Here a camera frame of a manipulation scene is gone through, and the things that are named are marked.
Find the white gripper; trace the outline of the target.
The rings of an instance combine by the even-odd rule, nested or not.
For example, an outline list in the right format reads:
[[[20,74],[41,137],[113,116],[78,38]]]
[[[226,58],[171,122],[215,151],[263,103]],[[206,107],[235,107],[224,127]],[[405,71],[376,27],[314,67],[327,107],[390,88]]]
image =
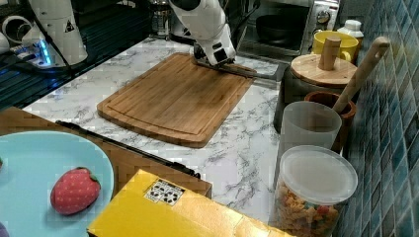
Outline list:
[[[222,30],[210,39],[196,39],[195,59],[205,59],[211,66],[230,63],[235,56],[236,50],[231,41],[229,25],[224,25]]]

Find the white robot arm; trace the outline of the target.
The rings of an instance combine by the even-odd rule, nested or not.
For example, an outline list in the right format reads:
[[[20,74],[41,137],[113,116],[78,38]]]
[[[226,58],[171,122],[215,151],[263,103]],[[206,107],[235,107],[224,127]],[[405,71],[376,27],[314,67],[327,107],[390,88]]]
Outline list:
[[[230,27],[218,0],[169,0],[169,4],[210,65],[218,66],[235,58]]]

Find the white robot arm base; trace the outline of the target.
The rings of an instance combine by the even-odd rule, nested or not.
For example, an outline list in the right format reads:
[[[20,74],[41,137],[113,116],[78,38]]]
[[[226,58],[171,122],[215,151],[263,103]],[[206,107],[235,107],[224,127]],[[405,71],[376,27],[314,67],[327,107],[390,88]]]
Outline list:
[[[35,24],[24,35],[23,45],[33,46],[30,63],[41,69],[72,66],[88,57],[77,28],[71,0],[28,0]]]

